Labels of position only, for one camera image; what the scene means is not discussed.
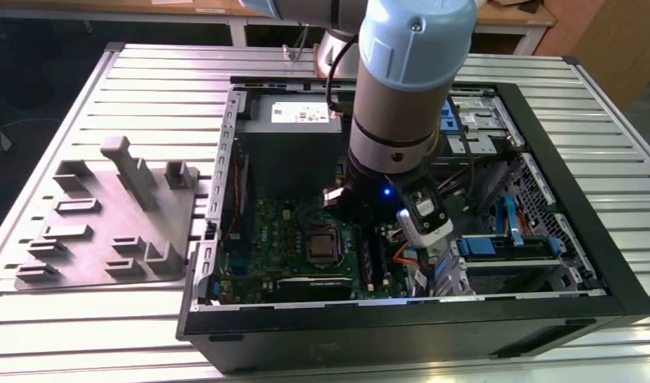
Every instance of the aluminum workbench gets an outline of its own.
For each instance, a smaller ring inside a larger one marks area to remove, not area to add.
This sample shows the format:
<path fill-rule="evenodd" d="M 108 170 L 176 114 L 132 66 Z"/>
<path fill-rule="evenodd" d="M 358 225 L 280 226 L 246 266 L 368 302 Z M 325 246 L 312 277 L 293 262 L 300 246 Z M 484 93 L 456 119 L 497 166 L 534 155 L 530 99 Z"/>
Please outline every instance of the aluminum workbench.
<path fill-rule="evenodd" d="M 151 168 L 187 160 L 200 169 L 190 241 L 198 238 L 230 75 L 313 76 L 314 57 L 308 51 L 294 64 L 280 49 L 173 45 L 111 45 L 103 54 L 0 229 L 3 381 L 221 378 L 175 338 L 183 281 L 39 294 L 17 292 L 13 276 L 24 243 L 40 232 L 39 217 L 61 193 L 49 175 L 60 160 L 111 168 L 99 152 L 105 136 L 127 135 L 131 153 Z M 457 80 L 518 84 L 650 295 L 650 148 L 582 67 L 556 57 L 473 55 Z M 285 373 L 280 381 L 436 377 L 650 381 L 650 318 L 529 359 L 309 370 Z"/>

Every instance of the green circuit board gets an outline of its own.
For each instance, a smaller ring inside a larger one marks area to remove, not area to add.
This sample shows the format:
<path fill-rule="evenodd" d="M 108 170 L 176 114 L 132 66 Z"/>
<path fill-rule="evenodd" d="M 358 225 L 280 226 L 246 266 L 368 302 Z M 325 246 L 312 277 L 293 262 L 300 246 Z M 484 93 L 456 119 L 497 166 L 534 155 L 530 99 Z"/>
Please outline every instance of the green circuit board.
<path fill-rule="evenodd" d="M 248 272 L 229 277 L 233 303 L 260 303 L 261 293 L 281 278 L 349 278 L 353 281 L 352 298 L 388 298 L 398 288 L 389 283 L 370 291 L 362 286 L 358 274 L 357 244 L 353 227 L 340 222 L 321 209 L 313 199 L 260 199 L 256 203 Z M 336 230 L 340 256 L 328 267 L 317 267 L 306 256 L 309 230 Z"/>

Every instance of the dark floor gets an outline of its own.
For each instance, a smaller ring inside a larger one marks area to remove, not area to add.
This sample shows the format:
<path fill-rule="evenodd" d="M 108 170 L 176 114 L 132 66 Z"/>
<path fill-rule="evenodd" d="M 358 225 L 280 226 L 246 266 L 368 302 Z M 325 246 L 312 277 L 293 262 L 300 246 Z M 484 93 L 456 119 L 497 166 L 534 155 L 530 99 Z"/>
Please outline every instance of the dark floor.
<path fill-rule="evenodd" d="M 253 26 L 252 45 L 296 41 L 298 29 Z M 312 33 L 309 44 L 321 32 Z M 13 148 L 0 153 L 0 222 L 17 198 L 59 122 L 111 41 L 153 44 L 229 45 L 224 26 L 95 22 L 88 33 L 80 22 L 0 20 L 0 126 Z M 650 88 L 626 111 L 650 141 Z"/>

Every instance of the sticker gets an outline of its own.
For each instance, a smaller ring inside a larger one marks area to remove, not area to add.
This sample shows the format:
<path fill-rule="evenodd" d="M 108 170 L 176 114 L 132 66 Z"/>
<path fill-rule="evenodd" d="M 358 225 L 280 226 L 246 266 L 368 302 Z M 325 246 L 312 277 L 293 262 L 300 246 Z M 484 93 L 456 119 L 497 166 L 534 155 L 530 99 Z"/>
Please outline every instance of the sticker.
<path fill-rule="evenodd" d="M 152 0 L 152 5 L 161 6 L 165 4 L 185 4 L 193 2 L 193 0 Z"/>
<path fill-rule="evenodd" d="M 225 10 L 221 10 L 218 8 L 197 8 L 194 11 L 201 13 L 201 14 L 224 14 L 225 13 Z"/>
<path fill-rule="evenodd" d="M 473 118 L 470 113 L 460 115 L 460 119 L 462 120 L 462 124 L 476 124 L 476 118 Z"/>
<path fill-rule="evenodd" d="M 329 108 L 325 102 L 276 102 L 272 122 L 277 124 L 326 124 Z"/>
<path fill-rule="evenodd" d="M 422 217 L 426 217 L 436 210 L 430 199 L 425 199 L 417 204 L 417 211 Z"/>
<path fill-rule="evenodd" d="M 548 20 L 528 20 L 529 26 L 550 26 L 553 22 Z"/>
<path fill-rule="evenodd" d="M 424 276 L 424 274 L 418 270 L 414 272 L 414 280 L 417 281 L 417 283 L 420 283 L 421 288 L 425 289 L 426 282 L 429 281 L 426 280 L 426 276 Z"/>

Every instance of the wooden desk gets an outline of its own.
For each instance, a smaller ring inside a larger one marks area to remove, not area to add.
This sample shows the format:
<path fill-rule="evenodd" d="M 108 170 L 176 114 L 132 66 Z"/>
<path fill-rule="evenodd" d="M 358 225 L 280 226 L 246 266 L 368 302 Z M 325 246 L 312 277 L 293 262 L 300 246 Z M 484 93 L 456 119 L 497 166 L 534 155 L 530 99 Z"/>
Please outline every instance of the wooden desk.
<path fill-rule="evenodd" d="M 234 46 L 246 46 L 248 25 L 294 25 L 261 17 L 245 10 L 237 0 L 194 0 L 164 5 L 152 5 L 151 0 L 0 0 L 0 17 L 226 24 Z M 516 6 L 488 3 L 478 10 L 476 33 L 521 35 L 514 54 L 529 55 L 556 22 L 544 7 L 529 14 Z"/>

